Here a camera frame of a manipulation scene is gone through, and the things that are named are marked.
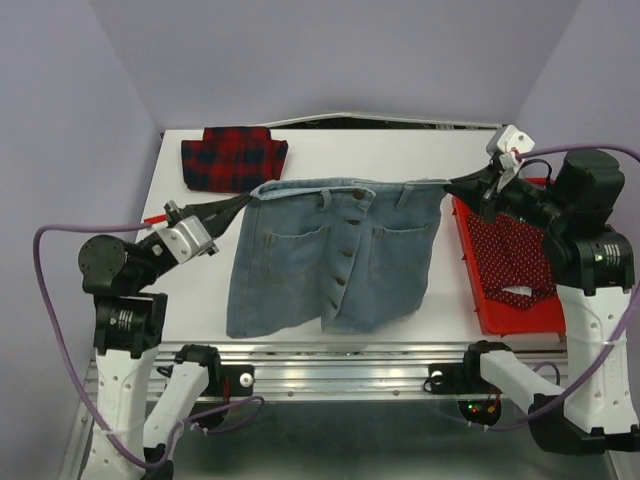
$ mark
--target white table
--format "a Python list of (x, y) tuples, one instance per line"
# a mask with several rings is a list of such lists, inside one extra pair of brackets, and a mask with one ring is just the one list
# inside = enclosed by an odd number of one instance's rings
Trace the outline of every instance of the white table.
[[(273, 130), (275, 139), (287, 140), (289, 152), (283, 179), (358, 177), (380, 181), (417, 178), (452, 178), (471, 173), (488, 162), (485, 145), (492, 131), (440, 130)], [(143, 217), (162, 213), (168, 200), (178, 206), (210, 202), (228, 195), (192, 192), (182, 180), (182, 140), (202, 138), (202, 130), (165, 133)], [(242, 342), (284, 342), (323, 345), (471, 343), (489, 338), (480, 332), (474, 313), (469, 278), (461, 261), (462, 249), (451, 215), (450, 197), (442, 203), (429, 288), (420, 310), (370, 335), (330, 335), (319, 319)], [(236, 252), (242, 213), (217, 240), (220, 253), (177, 267), (147, 291), (169, 295), (164, 340), (226, 343), (229, 279)], [(138, 239), (147, 235), (141, 232)], [(520, 335), (509, 342), (557, 343), (556, 335)]]

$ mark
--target belt loop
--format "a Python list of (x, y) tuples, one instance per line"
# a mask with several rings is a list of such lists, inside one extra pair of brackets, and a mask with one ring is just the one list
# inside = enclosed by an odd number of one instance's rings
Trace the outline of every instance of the belt loop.
[(411, 196), (411, 192), (413, 192), (413, 185), (405, 183), (402, 195), (400, 195), (400, 199), (398, 200), (398, 203), (396, 203), (396, 210), (399, 210), (405, 203), (407, 203), (407, 200), (409, 200), (409, 197)]
[(320, 210), (326, 210), (331, 206), (331, 192), (327, 189), (321, 190), (323, 205)]

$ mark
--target folded plaid cloth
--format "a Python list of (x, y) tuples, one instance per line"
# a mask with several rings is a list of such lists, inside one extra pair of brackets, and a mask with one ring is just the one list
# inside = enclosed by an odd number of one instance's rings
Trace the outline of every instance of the folded plaid cloth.
[(182, 175), (190, 190), (244, 193), (279, 180), (289, 145), (265, 127), (206, 128), (202, 140), (183, 140)]
[[(467, 224), (485, 297), (526, 310), (556, 294), (541, 230), (506, 215), (486, 224), (471, 214)], [(504, 290), (521, 286), (529, 287), (531, 296)]]

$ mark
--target red basket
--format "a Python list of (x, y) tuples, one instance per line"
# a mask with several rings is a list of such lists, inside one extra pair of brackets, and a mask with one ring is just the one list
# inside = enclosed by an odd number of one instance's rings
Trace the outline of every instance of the red basket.
[[(544, 185), (544, 178), (529, 178), (531, 183)], [(541, 300), (527, 310), (522, 310), (484, 296), (476, 257), (471, 246), (467, 226), (469, 207), (457, 198), (453, 199), (453, 214), (456, 216), (463, 261), (471, 280), (471, 290), (476, 303), (476, 313), (484, 334), (509, 335), (516, 333), (565, 333), (564, 314), (557, 295)]]

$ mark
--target blue denim garment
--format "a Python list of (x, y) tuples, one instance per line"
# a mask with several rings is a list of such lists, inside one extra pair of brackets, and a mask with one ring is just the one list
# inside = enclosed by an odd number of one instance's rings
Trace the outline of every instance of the blue denim garment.
[(446, 180), (267, 182), (251, 192), (231, 275), (227, 335), (318, 316), (368, 333), (417, 310), (427, 288)]

